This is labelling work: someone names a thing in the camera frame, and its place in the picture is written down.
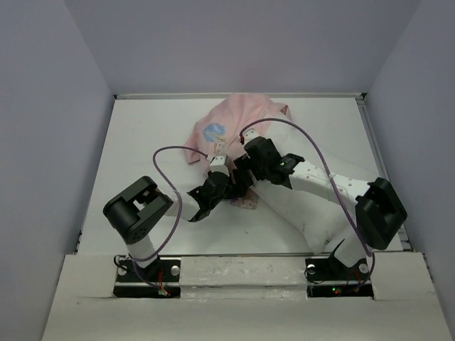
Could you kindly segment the pink printed pillowcase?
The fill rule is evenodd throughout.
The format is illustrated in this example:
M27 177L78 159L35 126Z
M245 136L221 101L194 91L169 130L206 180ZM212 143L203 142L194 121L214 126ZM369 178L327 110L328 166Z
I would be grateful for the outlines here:
M269 117L292 120L288 105L274 102L264 94L231 94L195 123L185 143L190 148L185 151L186 162L200 161L203 171L207 171L208 162L195 152L199 150L212 156L227 155L228 169L234 169L233 161L245 153L239 141L242 128Z

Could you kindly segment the white pillow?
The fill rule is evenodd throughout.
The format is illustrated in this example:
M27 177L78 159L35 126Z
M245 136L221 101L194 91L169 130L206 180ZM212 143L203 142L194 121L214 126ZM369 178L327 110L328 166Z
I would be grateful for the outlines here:
M378 171L333 153L288 119L268 119L250 128L271 139L281 156L304 158L295 189L258 180L252 189L259 198L297 228L315 254L343 238L356 240L354 191L366 190Z

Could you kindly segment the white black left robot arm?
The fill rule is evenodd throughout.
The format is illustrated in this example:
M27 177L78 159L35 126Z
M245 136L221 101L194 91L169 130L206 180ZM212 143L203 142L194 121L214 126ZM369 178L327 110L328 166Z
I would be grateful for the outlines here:
M171 197L149 177L136 180L103 208L103 215L117 231L132 258L132 271L143 281L155 277L161 269L159 252L149 237L150 231L164 217L199 222L210 215L223 200L232 198L231 175L210 171L204 183L187 193Z

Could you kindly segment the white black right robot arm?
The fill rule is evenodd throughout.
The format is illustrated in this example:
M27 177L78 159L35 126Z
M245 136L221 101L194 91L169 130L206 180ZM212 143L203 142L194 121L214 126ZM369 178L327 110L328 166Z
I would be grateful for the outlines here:
M255 130L244 133L245 153L235 160L237 169L252 176L252 190L273 210L299 228L315 254L333 239L332 229L311 229L323 217L334 213L337 204L353 228L327 261L334 278L344 278L358 268L361 259L385 250L408 217L391 182L356 180L330 172L328 166L315 166L301 156L281 155L271 139Z

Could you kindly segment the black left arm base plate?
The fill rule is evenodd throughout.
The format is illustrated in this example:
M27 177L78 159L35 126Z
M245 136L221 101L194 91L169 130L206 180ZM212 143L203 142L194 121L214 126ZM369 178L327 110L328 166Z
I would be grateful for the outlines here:
M181 296L181 259L161 257L145 269L129 257L116 255L112 295L116 298L171 299Z

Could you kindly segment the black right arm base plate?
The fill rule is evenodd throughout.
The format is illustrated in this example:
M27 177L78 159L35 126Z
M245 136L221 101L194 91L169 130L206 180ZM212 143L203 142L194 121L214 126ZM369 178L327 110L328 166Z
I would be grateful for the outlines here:
M348 268L334 257L308 258L304 276L309 298L373 298L370 269L365 258Z

